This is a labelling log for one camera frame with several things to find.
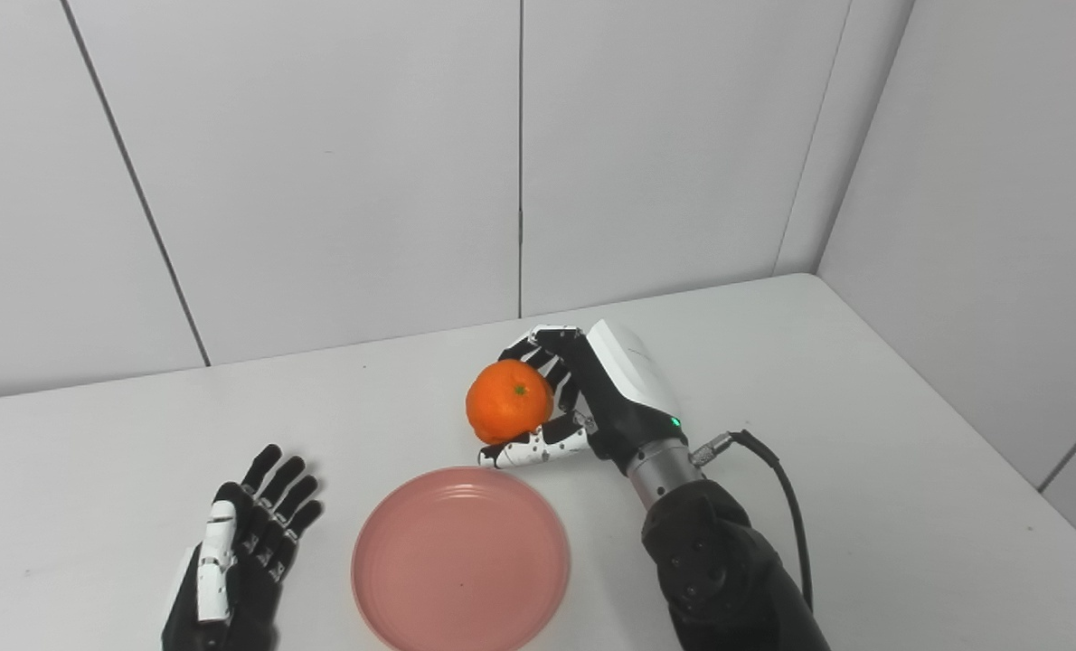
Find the robotic hand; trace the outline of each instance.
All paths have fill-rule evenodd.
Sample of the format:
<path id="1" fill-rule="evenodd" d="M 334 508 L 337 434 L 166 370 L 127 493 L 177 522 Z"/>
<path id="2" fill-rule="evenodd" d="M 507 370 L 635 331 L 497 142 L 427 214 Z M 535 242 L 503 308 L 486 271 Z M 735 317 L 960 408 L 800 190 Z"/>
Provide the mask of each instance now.
<path id="1" fill-rule="evenodd" d="M 505 444 L 483 448 L 480 466 L 510 468 L 591 449 L 629 479 L 647 507 L 642 547 L 659 568 L 671 622 L 685 651 L 725 648 L 827 651 L 811 615 L 802 516 L 778 457 L 747 431 L 725 433 L 694 453 L 671 392 L 641 341 L 599 321 L 587 332 L 539 325 L 501 352 L 546 368 L 561 416 Z M 579 410 L 579 397 L 585 411 Z M 700 466 L 733 442 L 773 466 L 793 507 L 804 593 L 744 508 Z"/>
<path id="2" fill-rule="evenodd" d="M 270 444 L 240 484 L 228 482 L 216 491 L 204 539 L 190 553 L 161 634 L 165 651 L 273 647 L 281 581 L 293 565 L 298 537 L 322 514 L 317 500 L 306 503 L 317 479 L 306 475 L 294 483 L 306 469 L 299 456 L 282 463 L 260 490 L 280 461 L 281 449 Z"/>

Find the orange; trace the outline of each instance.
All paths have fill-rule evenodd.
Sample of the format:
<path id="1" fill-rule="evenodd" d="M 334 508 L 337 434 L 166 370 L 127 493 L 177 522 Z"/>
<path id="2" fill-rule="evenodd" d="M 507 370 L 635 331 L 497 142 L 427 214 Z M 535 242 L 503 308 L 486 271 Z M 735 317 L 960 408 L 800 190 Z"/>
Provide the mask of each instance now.
<path id="1" fill-rule="evenodd" d="M 533 366 L 501 359 L 469 384 L 467 418 L 472 433 L 487 444 L 506 442 L 550 420 L 554 392 Z"/>

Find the pink plate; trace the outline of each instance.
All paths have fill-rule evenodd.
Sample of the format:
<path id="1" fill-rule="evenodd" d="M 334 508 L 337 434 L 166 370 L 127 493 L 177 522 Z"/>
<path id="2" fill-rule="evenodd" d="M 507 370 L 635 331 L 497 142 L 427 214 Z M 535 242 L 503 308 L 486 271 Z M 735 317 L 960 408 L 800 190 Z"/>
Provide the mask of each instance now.
<path id="1" fill-rule="evenodd" d="M 570 551 L 546 499 L 500 470 L 422 475 L 378 504 L 353 596 L 398 651 L 513 651 L 554 615 Z"/>

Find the white table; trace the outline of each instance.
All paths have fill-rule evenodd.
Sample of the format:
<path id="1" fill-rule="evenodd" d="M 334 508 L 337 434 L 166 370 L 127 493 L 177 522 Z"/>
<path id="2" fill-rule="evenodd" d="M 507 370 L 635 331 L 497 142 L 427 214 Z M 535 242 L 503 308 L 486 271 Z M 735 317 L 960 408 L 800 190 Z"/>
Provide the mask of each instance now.
<path id="1" fill-rule="evenodd" d="M 697 444 L 748 427 L 807 519 L 817 618 L 836 650 L 1076 650 L 1076 532 L 811 275 L 0 399 L 0 648 L 157 648 L 179 554 L 263 444 L 314 461 L 282 651 L 381 648 L 353 606 L 365 516 L 423 471 L 467 465 L 469 381 L 538 322 L 638 335 Z M 707 473 L 795 574 L 790 516 L 745 450 Z M 677 648 L 642 508 L 589 454 L 518 472 L 570 538 L 570 584 L 534 650 Z"/>

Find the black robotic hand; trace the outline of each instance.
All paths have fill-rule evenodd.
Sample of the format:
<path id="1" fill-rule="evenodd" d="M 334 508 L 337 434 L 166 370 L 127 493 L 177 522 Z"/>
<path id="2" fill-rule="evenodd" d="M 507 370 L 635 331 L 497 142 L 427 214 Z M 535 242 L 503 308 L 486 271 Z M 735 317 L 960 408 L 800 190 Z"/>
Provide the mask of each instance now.
<path id="1" fill-rule="evenodd" d="M 521 359 L 543 371 L 563 414 L 534 433 L 483 448 L 481 466 L 525 466 L 589 448 L 625 475 L 643 444 L 667 439 L 686 444 L 675 396 L 642 353 L 642 342 L 614 323 L 599 321 L 591 332 L 538 325 L 498 359 Z"/>
<path id="2" fill-rule="evenodd" d="M 297 539 L 322 513 L 317 479 L 299 475 L 292 456 L 270 444 L 240 484 L 228 482 L 212 499 L 204 539 L 188 560 L 161 634 L 165 651 L 269 651 L 281 581 L 293 565 Z"/>

